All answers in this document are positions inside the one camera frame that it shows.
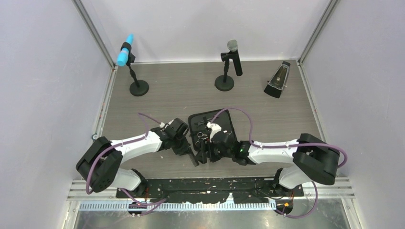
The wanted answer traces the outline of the black zipper tool case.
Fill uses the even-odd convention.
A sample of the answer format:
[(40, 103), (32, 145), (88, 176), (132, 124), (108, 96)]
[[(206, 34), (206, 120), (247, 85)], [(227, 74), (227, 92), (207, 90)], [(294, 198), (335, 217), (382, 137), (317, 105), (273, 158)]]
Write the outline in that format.
[[(197, 140), (197, 136), (196, 136), (197, 133), (202, 132), (209, 136), (210, 131), (207, 130), (206, 126), (200, 126), (199, 128), (197, 128), (194, 123), (202, 121), (204, 117), (213, 118), (219, 111), (220, 111), (220, 109), (212, 110), (212, 111), (208, 111), (208, 112), (196, 113), (196, 114), (192, 114), (188, 117), (188, 125), (189, 125), (189, 129), (190, 129), (190, 138), (192, 140), (192, 147), (196, 152), (199, 151), (199, 146), (195, 145), (195, 142)], [(236, 134), (234, 133), (234, 127), (233, 127), (233, 123), (232, 123), (229, 111), (224, 111), (221, 114), (219, 114), (217, 116), (217, 118), (214, 120), (214, 123), (218, 124), (223, 130), (227, 130), (228, 132), (234, 134), (234, 137), (237, 139)]]

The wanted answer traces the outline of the black hair clip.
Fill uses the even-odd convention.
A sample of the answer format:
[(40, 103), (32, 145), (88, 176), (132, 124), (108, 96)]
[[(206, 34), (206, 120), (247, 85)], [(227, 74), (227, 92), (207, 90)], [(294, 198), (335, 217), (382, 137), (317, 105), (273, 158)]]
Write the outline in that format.
[(206, 118), (204, 117), (202, 121), (196, 122), (194, 123), (196, 125), (197, 128), (199, 128), (200, 126), (206, 126), (207, 123), (211, 122), (212, 117), (211, 118)]

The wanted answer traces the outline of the silver thinning scissors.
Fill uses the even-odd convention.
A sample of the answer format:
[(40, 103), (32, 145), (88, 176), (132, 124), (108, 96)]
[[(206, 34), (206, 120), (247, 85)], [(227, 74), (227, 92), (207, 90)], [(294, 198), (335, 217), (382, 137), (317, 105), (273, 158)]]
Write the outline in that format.
[(198, 132), (196, 136), (197, 136), (197, 140), (195, 142), (196, 146), (200, 145), (200, 140), (207, 140), (209, 138), (207, 134), (204, 134), (202, 132)]

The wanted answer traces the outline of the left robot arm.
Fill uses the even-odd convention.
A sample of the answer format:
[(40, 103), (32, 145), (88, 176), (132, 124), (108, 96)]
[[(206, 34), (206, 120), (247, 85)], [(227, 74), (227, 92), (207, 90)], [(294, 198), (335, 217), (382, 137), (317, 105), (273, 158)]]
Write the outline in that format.
[(122, 169), (121, 165), (138, 156), (168, 149), (177, 155), (191, 154), (186, 138), (188, 130), (184, 121), (175, 118), (136, 137), (113, 141), (104, 136), (98, 138), (76, 164), (77, 172), (86, 181), (86, 193), (115, 187), (136, 198), (142, 197), (147, 180), (136, 169)]

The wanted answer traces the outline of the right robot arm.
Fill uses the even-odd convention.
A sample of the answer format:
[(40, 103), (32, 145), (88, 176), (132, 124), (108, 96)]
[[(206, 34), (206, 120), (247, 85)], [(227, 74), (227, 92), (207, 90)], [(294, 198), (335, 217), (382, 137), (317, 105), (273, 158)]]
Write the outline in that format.
[(288, 164), (277, 170), (273, 191), (284, 196), (290, 190), (306, 182), (314, 181), (333, 185), (339, 167), (340, 152), (311, 134), (301, 134), (299, 139), (278, 143), (237, 141), (235, 134), (220, 131), (212, 135), (208, 131), (192, 135), (197, 160), (206, 163), (231, 158), (242, 165), (262, 163)]

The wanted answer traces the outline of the black comb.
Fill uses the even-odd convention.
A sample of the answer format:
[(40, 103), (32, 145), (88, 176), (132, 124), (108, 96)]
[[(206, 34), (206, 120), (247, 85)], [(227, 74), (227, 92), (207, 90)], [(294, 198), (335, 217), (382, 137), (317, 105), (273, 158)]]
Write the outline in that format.
[(200, 163), (199, 163), (199, 161), (196, 159), (196, 157), (195, 157), (193, 151), (192, 151), (192, 150), (189, 150), (189, 151), (188, 151), (188, 155), (189, 155), (189, 157), (190, 157), (190, 159), (191, 159), (192, 164), (193, 164), (195, 167), (197, 167)]

